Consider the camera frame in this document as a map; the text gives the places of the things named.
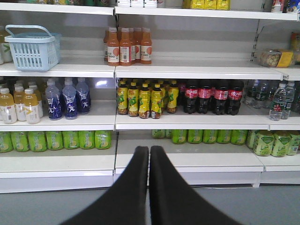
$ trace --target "red label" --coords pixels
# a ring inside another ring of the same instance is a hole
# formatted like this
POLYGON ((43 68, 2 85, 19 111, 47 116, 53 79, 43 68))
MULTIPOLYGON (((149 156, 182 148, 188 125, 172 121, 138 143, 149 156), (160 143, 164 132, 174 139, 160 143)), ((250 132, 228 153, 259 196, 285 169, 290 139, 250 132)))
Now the red label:
POLYGON ((218 100, 227 100, 228 91, 227 90, 215 90, 215 99, 218 100))
POLYGON ((185 96, 187 98, 197 98, 197 96, 198 96, 198 89, 186 89, 185 96))
POLYGON ((211 89, 198 89, 198 97, 199 98, 210 98, 211 96, 211 89))
POLYGON ((232 100, 241 100, 243 96, 243 91, 241 90, 229 90, 228 98, 232 100))

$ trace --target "store shelf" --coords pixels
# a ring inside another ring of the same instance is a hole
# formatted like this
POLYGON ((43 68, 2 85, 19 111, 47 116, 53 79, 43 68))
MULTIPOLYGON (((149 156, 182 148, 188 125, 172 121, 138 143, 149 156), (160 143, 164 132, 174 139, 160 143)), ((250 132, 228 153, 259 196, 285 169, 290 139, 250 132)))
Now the store shelf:
POLYGON ((6 3, 6 2, 0 3, 0 10, 113 15, 112 7, 63 6, 63 5, 27 4, 27 3, 6 3))
POLYGON ((223 10, 200 10, 200 9, 176 9, 176 8, 136 8, 115 7, 115 14, 131 15, 172 15, 191 17, 217 17, 217 18, 242 18, 242 19, 265 19, 265 20, 288 20, 297 21, 297 14, 280 14, 250 11, 223 11, 223 10))
POLYGON ((13 124, 0 124, 0 131, 62 131, 62 130, 114 130, 116 102, 115 100, 96 100, 92 102, 91 112, 78 115, 75 120, 52 121, 44 114, 37 124, 17 121, 13 124))
POLYGON ((245 61, 153 59, 151 65, 116 67, 117 78, 265 79, 282 80, 282 73, 245 61))

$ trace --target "water bottle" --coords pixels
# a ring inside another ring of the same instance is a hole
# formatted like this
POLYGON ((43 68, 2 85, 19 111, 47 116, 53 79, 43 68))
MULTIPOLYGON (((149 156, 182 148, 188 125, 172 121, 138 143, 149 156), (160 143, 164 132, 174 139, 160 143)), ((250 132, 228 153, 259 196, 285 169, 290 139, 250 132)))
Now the water bottle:
POLYGON ((292 102, 293 102, 294 96, 295 96, 294 86, 295 86, 294 82, 289 82, 287 84, 287 87, 285 88, 286 97, 285 97, 285 107, 282 111, 282 116, 281 116, 282 120, 287 120, 290 116, 292 102))
POLYGON ((282 110, 285 106, 285 84, 280 83, 279 88, 275 91, 273 101, 270 107, 269 117, 270 120, 279 121, 282 115, 282 110))

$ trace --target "basket handle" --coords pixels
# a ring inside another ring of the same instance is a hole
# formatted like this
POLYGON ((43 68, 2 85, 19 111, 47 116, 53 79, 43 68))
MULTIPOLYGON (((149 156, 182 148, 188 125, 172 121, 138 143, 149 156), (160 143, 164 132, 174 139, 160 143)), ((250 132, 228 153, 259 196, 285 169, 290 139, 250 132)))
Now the basket handle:
POLYGON ((36 28, 45 31, 49 36, 53 37, 52 34, 45 28, 39 25, 6 25, 5 30, 11 34, 14 38, 15 34, 9 28, 36 28))

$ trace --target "orange juice bottle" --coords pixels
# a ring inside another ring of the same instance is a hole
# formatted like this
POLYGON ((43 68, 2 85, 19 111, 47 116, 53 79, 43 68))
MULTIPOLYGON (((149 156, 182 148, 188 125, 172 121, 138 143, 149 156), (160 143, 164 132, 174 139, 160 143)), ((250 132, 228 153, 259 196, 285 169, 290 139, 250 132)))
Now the orange juice bottle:
POLYGON ((131 43, 129 39, 129 28, 122 28, 122 38, 120 41, 120 65, 131 65, 131 43))
POLYGON ((142 40, 141 40, 141 63, 151 64, 152 54, 152 41, 150 37, 150 29, 143 28, 142 40))
POLYGON ((117 28, 110 27, 107 40, 107 61, 109 66, 119 66, 119 41, 117 39, 117 28))

